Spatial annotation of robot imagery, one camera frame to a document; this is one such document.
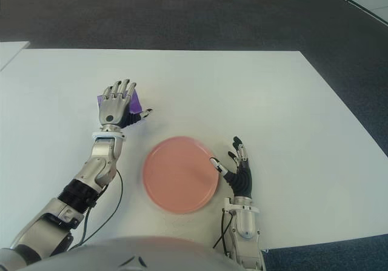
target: purple object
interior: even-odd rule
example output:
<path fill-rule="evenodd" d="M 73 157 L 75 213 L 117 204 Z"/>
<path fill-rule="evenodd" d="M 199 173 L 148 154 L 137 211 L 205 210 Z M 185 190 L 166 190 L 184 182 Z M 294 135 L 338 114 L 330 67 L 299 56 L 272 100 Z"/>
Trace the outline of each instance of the purple object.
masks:
<path fill-rule="evenodd" d="M 102 103 L 102 95 L 97 96 L 97 102 L 98 102 L 98 107 L 101 106 Z M 129 112 L 130 113 L 141 113 L 143 110 L 141 108 L 141 104 L 139 101 L 138 94 L 136 90 L 133 92 L 131 101 L 129 102 Z"/>

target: dark floor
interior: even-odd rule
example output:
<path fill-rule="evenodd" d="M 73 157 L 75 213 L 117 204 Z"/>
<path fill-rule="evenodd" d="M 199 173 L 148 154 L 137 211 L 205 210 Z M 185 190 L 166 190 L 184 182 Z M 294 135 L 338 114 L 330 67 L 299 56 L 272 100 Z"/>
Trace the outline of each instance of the dark floor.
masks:
<path fill-rule="evenodd" d="M 300 50 L 388 154 L 388 27 L 343 0 L 1 0 L 33 48 Z M 271 250 L 268 270 L 388 270 L 388 236 Z"/>

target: robotic hand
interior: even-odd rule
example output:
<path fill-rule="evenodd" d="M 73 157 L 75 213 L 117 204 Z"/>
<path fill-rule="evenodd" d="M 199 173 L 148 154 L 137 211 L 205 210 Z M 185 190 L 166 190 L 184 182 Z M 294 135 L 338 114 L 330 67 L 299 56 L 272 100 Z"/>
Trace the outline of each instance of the robotic hand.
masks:
<path fill-rule="evenodd" d="M 229 227 L 232 246 L 229 251 L 224 240 L 226 230 L 223 228 L 224 215 L 222 216 L 221 238 L 224 253 L 248 270 L 265 270 L 263 255 L 258 247 L 260 232 L 256 226 L 256 213 L 259 213 L 259 210 L 252 205 L 252 176 L 247 151 L 243 142 L 236 136 L 233 139 L 233 147 L 237 156 L 232 152 L 228 152 L 228 155 L 236 163 L 236 173 L 229 171 L 216 158 L 210 159 L 215 169 L 229 183 L 234 194 L 233 199 L 225 198 L 222 210 L 232 216 Z"/>
<path fill-rule="evenodd" d="M 0 250 L 0 269 L 13 271 L 66 251 L 73 241 L 71 229 L 78 227 L 87 209 L 116 175 L 116 162 L 125 136 L 121 129 L 149 115 L 150 109 L 131 114 L 128 106 L 135 83 L 118 81 L 105 89 L 99 111 L 102 125 L 93 133 L 92 154 L 81 171 L 20 231 L 9 249 Z"/>

